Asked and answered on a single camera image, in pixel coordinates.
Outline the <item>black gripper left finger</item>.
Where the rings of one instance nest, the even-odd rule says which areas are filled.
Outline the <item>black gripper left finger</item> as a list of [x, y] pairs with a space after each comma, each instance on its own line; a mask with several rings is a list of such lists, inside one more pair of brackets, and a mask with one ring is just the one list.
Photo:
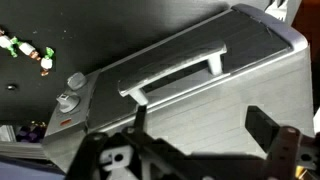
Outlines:
[[139, 106], [135, 116], [133, 132], [139, 132], [145, 129], [146, 114], [147, 114], [147, 107]]

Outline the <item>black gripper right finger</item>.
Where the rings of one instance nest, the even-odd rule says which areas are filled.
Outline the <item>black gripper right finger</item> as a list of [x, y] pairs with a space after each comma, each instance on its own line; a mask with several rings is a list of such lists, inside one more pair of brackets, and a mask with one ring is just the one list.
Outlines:
[[278, 134], [280, 126], [258, 106], [249, 106], [245, 128], [263, 150], [268, 150]]

